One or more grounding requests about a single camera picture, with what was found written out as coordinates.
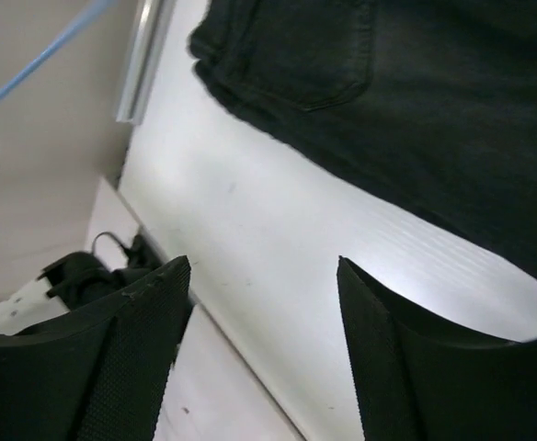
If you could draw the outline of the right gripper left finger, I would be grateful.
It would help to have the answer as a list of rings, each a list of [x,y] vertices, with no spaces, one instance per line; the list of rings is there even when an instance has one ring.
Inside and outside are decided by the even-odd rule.
[[[180,256],[126,288],[0,334],[0,440],[150,440],[188,309]]]

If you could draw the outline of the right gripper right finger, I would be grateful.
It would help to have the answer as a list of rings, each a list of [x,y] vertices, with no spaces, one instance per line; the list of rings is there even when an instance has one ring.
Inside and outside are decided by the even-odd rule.
[[[344,257],[337,286],[366,439],[537,440],[537,339],[451,322]]]

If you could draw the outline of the black trousers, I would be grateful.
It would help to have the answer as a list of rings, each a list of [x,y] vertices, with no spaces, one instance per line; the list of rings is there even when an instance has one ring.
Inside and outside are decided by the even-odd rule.
[[[212,1],[237,118],[537,279],[537,1]]]

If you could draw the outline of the light blue wire hanger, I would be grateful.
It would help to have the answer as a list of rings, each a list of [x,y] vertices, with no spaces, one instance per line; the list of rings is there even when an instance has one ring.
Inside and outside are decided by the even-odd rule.
[[[116,4],[116,1],[114,0],[95,0],[85,6],[36,58],[0,87],[0,102],[34,74],[56,52],[62,49],[77,35],[82,33],[114,4]]]

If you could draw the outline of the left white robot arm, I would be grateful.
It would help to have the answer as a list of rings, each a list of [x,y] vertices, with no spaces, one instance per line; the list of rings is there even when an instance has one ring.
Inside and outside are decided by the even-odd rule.
[[[97,252],[106,237],[120,252],[121,263],[109,265]],[[163,264],[141,232],[126,244],[112,232],[101,232],[88,251],[70,253],[46,266],[40,275],[0,301],[0,335],[15,335],[41,322],[65,315],[125,288]]]

